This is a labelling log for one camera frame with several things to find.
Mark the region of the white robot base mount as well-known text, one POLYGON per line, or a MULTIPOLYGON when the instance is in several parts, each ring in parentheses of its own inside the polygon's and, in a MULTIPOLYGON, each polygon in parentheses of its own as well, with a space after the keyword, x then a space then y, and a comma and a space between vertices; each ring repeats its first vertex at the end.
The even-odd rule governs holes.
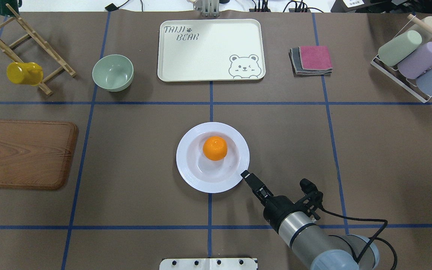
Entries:
POLYGON ((160 270, 258 270, 256 258, 168 258, 160 270))

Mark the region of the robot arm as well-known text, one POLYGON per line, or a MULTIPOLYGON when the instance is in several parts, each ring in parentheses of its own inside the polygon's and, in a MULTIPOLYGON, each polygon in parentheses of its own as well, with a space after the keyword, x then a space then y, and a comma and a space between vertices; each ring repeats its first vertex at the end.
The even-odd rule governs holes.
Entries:
POLYGON ((309 270, 374 270, 379 250, 370 238, 355 234, 329 235, 317 225, 323 193, 308 179, 300 181, 304 197, 292 202, 273 195, 254 174, 242 178, 264 207, 263 217, 309 270))

